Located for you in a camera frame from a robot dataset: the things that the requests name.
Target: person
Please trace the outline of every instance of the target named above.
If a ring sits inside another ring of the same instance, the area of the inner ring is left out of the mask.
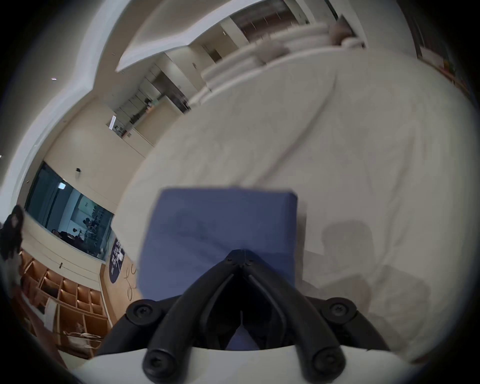
[[[67,244],[70,244],[72,247],[88,253],[86,247],[84,246],[84,241],[79,236],[73,236],[65,231],[58,232],[56,229],[52,229],[52,233]]]
[[[0,229],[0,272],[3,288],[13,297],[13,289],[20,285],[22,258],[19,253],[22,245],[23,209],[16,205]]]

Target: wooden shelf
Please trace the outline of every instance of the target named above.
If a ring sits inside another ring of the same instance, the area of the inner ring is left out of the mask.
[[[55,284],[58,284],[59,286],[61,285],[61,281],[63,280],[62,276],[50,270],[47,271],[45,276],[47,277],[47,279],[53,281]]]
[[[59,300],[64,302],[64,303],[67,303],[68,305],[71,305],[72,307],[76,306],[75,295],[72,295],[71,293],[68,293],[67,291],[64,291],[64,290],[60,291]]]
[[[90,290],[90,296],[92,297],[92,304],[102,305],[102,299],[100,297],[100,292]]]
[[[23,255],[23,265],[26,267],[24,277],[35,281],[40,288],[40,306],[45,307],[49,298],[58,304],[53,325],[53,338],[58,349],[85,359],[92,358],[109,331],[100,292],[64,278],[28,254]],[[33,332],[32,327],[25,326]],[[68,337],[64,331],[87,332],[102,339]]]
[[[63,279],[62,289],[65,292],[68,292],[68,293],[76,296],[77,295],[77,287],[78,287],[77,283],[74,283],[73,281],[71,281],[69,279]]]
[[[90,303],[89,295],[90,295],[90,288],[84,287],[83,285],[78,286],[78,295],[77,295],[78,300],[89,304]]]
[[[90,304],[84,303],[83,301],[77,300],[77,308],[81,309],[82,311],[91,312]]]
[[[47,267],[39,263],[37,260],[32,260],[25,274],[32,277],[35,281],[40,281],[47,272]]]
[[[60,286],[55,284],[53,281],[44,277],[41,284],[40,289],[46,293],[48,293],[51,297],[57,298],[60,292]]]
[[[95,313],[97,315],[103,315],[103,308],[102,308],[101,305],[97,305],[97,304],[92,303],[92,310],[93,310],[93,313]]]
[[[28,265],[33,260],[33,257],[25,251],[21,251],[20,254],[22,255],[22,261],[23,261],[22,262],[22,268],[23,268],[24,271],[26,271]]]

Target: blue cushion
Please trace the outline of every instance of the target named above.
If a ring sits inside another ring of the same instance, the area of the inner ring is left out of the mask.
[[[181,295],[234,249],[253,251],[294,285],[296,224],[291,192],[165,189],[145,237],[138,287],[146,299]]]

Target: black screw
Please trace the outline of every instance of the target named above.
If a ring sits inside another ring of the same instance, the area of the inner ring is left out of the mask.
[[[326,348],[313,358],[313,367],[324,378],[335,379],[345,367],[345,359],[339,348]]]
[[[343,316],[347,313],[348,309],[345,305],[337,303],[330,307],[330,311],[334,316]]]
[[[175,373],[175,361],[166,352],[150,351],[147,355],[144,372],[155,378],[167,378]]]
[[[135,308],[135,311],[133,312],[135,316],[139,318],[147,317],[152,314],[152,308],[150,308],[147,305],[141,305],[137,308]]]

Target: white pillow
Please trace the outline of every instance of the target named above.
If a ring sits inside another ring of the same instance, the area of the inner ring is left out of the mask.
[[[283,43],[290,52],[299,52],[306,49],[327,47],[332,45],[329,35],[306,36]]]
[[[363,40],[358,37],[346,37],[342,40],[341,46],[346,49],[361,48]]]
[[[288,54],[289,50],[281,42],[275,40],[265,40],[257,47],[255,55],[258,59],[267,64],[281,56]]]
[[[208,80],[211,80],[212,78],[220,75],[221,72],[227,71],[230,67],[234,66],[239,61],[242,61],[248,57],[252,57],[255,54],[257,47],[257,44],[249,44],[230,53],[222,60],[204,69],[200,73],[202,79],[207,82]]]
[[[256,56],[248,57],[233,65],[226,71],[221,72],[218,76],[214,77],[207,81],[207,87],[210,90],[214,90],[219,87],[221,84],[231,80],[241,74],[251,71],[252,69],[259,68],[263,66],[263,63]]]
[[[210,89],[205,86],[203,87],[200,91],[198,91],[197,94],[195,94],[191,99],[188,100],[188,106],[190,108],[196,107],[197,105],[200,105],[200,100],[202,97],[210,93]]]
[[[321,36],[328,34],[326,23],[314,23],[280,31],[272,35],[272,40],[287,42],[307,36]]]

